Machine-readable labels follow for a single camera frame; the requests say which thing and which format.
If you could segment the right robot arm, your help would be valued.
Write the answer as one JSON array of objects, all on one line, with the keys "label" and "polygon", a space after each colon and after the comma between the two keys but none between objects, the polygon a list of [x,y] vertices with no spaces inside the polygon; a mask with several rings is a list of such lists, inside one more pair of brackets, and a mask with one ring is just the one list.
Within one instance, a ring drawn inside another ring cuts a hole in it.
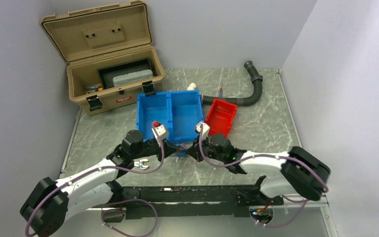
[{"label": "right robot arm", "polygon": [[258,153],[239,149],[222,134],[201,140],[197,137],[187,154],[196,161],[226,168],[233,174],[259,173],[252,191],[253,201],[264,205],[271,198],[298,194],[307,200],[319,201],[327,193],[330,168],[299,146],[280,153]]}]

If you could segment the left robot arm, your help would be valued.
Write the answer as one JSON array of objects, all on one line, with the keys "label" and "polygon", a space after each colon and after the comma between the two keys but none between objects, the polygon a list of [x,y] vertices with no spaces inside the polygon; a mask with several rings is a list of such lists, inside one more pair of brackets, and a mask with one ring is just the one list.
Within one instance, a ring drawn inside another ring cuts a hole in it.
[{"label": "left robot arm", "polygon": [[20,209],[26,220],[25,235],[48,237],[65,221],[89,208],[107,204],[116,207],[124,200],[123,187],[117,179],[133,170],[136,159],[156,156],[159,162],[179,147],[166,139],[167,132],[154,132],[143,140],[142,132],[129,131],[122,142],[96,165],[66,178],[41,179]]}]

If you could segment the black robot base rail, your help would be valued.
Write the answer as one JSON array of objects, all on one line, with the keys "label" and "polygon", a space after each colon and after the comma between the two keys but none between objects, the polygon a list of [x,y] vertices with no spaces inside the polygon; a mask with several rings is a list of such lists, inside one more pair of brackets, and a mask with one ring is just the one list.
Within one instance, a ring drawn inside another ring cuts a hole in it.
[{"label": "black robot base rail", "polygon": [[[121,200],[131,202],[118,204]],[[147,204],[133,199],[150,202],[159,217],[231,215],[248,217],[248,209],[282,206],[281,197],[266,199],[259,194],[255,185],[221,186],[129,186],[123,187],[122,195],[116,194],[101,208],[122,207],[127,220],[153,217],[154,212]]]}]

